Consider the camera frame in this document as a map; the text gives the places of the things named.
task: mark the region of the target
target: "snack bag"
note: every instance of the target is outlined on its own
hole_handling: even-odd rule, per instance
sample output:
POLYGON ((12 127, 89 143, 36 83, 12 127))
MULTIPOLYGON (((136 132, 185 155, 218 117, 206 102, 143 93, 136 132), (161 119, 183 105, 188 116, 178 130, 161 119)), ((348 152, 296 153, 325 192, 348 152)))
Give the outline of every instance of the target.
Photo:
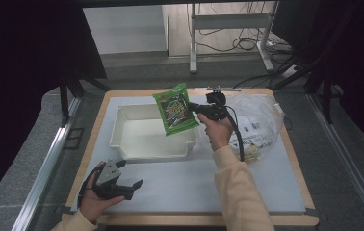
POLYGON ((172 90, 152 95, 158 105, 166 136, 179 133, 199 125, 188 109, 189 97, 186 84, 178 84, 172 90))

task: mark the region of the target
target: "table surface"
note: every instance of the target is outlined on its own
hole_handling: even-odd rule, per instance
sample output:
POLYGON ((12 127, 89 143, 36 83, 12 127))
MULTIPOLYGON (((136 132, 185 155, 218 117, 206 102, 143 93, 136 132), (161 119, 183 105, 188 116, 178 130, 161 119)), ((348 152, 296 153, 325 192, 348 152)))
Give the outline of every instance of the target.
MULTIPOLYGON (((76 178, 72 185, 69 197, 66 202, 67 207, 73 204, 79 188, 82 184, 84 176, 87 172, 91 154, 95 147, 95 142, 101 128, 102 121, 106 114, 106 109, 112 97, 136 97, 136 96, 150 96, 153 93, 163 92, 164 90, 112 90, 108 91, 104 97, 100 107, 97 119, 92 128, 91 136, 86 147, 83 160, 79 166, 76 178)), ((204 95, 209 91, 206 89, 188 90, 190 96, 204 95)), ((267 94, 273 96, 270 90, 266 89, 251 89, 243 90, 245 93, 251 94, 267 94)), ((226 91, 226 95, 235 94, 237 92, 226 91)), ((299 184, 299 189, 307 209, 303 214, 277 214, 272 215, 274 225, 303 225, 313 226, 318 224, 318 217, 309 214, 310 211, 315 210, 314 203, 311 199, 309 190, 305 184, 302 172, 299 167, 295 151, 288 137, 287 131, 283 127, 281 130, 281 138, 283 139, 290 163, 292 165, 294 174, 299 184)), ((63 219, 66 219, 70 214, 63 214, 63 219)), ((107 225, 209 225, 209 226, 224 226, 224 221, 221 213, 107 213, 99 219, 100 223, 107 225)))

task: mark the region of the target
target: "human hand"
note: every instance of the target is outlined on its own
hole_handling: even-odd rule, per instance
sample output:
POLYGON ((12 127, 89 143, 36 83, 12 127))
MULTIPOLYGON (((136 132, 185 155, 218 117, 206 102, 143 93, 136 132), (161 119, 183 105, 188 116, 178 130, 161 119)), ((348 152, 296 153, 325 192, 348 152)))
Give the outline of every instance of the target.
POLYGON ((213 151, 229 145, 229 140, 233 133, 233 126, 228 118, 221 121, 214 121, 208 119, 204 114, 197 115, 197 118, 206 126, 205 132, 210 139, 210 143, 212 143, 213 151))
POLYGON ((125 199, 124 196, 114 197, 109 200, 101 199, 92 190, 92 182, 94 182, 96 172, 90 177, 87 182, 86 189, 83 194, 83 199, 80 205, 80 211, 83 216, 91 223, 95 223, 97 219, 109 207, 118 204, 125 199))

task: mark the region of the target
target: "aluminum rail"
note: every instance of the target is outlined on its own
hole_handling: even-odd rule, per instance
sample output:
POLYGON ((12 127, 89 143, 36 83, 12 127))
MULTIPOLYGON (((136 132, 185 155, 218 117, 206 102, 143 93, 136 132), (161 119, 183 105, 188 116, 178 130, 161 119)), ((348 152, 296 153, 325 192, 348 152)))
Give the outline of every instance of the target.
POLYGON ((32 220, 36 208, 38 207, 39 200, 43 194, 44 188, 47 185, 50 174, 59 159, 60 153, 62 152, 65 144, 65 138, 68 135, 70 127, 72 125, 72 117, 75 115, 77 108, 80 104, 80 99, 73 99, 69 107, 70 120, 67 125, 63 128, 59 128, 55 139, 53 140, 50 149, 43 161, 38 176, 36 177, 35 183, 32 189, 29 191, 26 201, 20 210, 20 213, 12 228, 13 231, 26 230, 32 220))
POLYGON ((360 173, 358 167, 354 163, 348 149, 344 146, 339 138, 335 128, 329 124, 324 115, 321 113, 321 105, 316 97, 311 94, 307 94, 307 98, 310 101, 318 120, 321 122, 326 134, 329 137, 341 163, 344 166, 345 171, 349 175, 353 185, 355 186, 359 196, 364 203, 364 178, 360 173))

